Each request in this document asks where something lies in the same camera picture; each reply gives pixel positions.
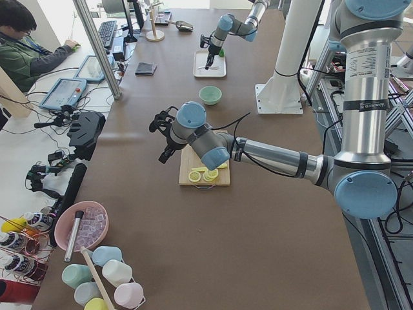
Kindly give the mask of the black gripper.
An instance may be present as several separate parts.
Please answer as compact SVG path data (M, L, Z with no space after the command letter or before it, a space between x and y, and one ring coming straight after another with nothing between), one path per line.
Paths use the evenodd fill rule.
M172 129L173 121L175 120L175 117L169 114L171 110L172 108L162 110L159 114L154 116L154 120L149 124L150 132L155 132L158 130L166 138L167 145L158 158L161 163L166 163L168 159L174 155L176 150L182 150L185 148L184 143L175 142L171 138L170 131Z
M213 65L214 57L217 55L217 46L214 44L214 38L214 34L210 34L208 37L203 34L200 36L200 47L208 49L205 69L209 69Z

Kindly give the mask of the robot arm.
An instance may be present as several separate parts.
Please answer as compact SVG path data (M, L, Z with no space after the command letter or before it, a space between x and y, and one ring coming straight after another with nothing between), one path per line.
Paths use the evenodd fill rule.
M156 114L150 132L160 131L166 147L160 161L192 147L209 169L227 160L256 164L290 178L304 178L330 191L341 209L371 219L390 212L398 198L385 155L391 44L403 31L408 1L333 1L330 37L345 48L345 98L341 150L311 156L213 129L205 108L189 101L175 116Z
M251 11L244 22L236 19L233 14L225 14L219 18L216 29L209 35L200 37L200 47L208 48L205 69L208 70L223 49L228 35L242 37L252 42L258 31L258 26L263 14L270 6L271 1L252 1Z

